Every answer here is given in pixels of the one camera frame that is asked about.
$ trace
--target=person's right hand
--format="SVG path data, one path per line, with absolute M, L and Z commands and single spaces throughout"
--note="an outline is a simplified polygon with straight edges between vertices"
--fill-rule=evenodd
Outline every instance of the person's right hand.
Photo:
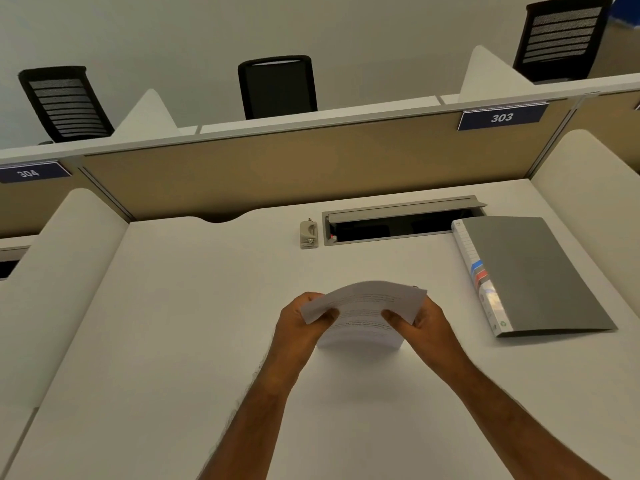
M 456 376 L 472 365 L 442 308 L 428 296 L 424 298 L 413 324 L 391 310 L 382 310 L 381 315 L 442 379 L 448 380 L 451 375 Z

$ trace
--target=person's left arm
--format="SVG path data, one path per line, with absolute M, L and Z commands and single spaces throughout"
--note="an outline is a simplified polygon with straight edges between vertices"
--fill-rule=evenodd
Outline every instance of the person's left arm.
M 304 293 L 282 309 L 262 368 L 199 480 L 267 477 L 289 393 L 318 339 L 339 315 L 329 310 L 306 324 L 300 307 L 320 296 Z

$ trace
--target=black chair back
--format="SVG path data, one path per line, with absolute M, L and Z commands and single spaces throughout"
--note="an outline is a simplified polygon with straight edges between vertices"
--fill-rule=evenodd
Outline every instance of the black chair back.
M 513 68 L 532 82 L 586 79 L 612 0 L 548 0 L 527 5 Z
M 269 57 L 238 66 L 246 119 L 317 111 L 311 58 Z
M 89 84 L 86 67 L 27 69 L 18 79 L 55 143 L 112 135 L 113 126 Z

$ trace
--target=white paper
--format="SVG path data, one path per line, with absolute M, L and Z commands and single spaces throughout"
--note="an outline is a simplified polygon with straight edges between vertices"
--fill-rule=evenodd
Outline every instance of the white paper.
M 330 308 L 340 317 L 324 332 L 318 346 L 358 340 L 398 348 L 404 339 L 382 318 L 382 310 L 391 310 L 413 323 L 427 291 L 386 281 L 364 281 L 340 288 L 304 305 L 300 312 L 306 323 L 318 320 Z

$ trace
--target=workstation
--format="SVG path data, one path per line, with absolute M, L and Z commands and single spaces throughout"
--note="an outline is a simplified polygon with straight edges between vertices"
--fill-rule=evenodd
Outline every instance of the workstation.
M 500 387 L 604 474 L 633 477 L 638 103 L 640 74 L 533 84 L 478 46 L 459 94 L 178 128 L 149 89 L 109 137 L 0 150 L 0 260 L 19 260 L 0 280 L 0 478 L 196 478 L 280 309 L 365 280 L 428 290 Z M 26 173 L 41 165 L 54 177 Z M 542 218 L 615 330 L 496 337 L 443 216 L 466 201 Z M 347 238 L 330 217 L 413 205 L 427 227 L 362 217 Z M 425 464 L 510 478 L 406 343 L 318 348 L 270 477 Z

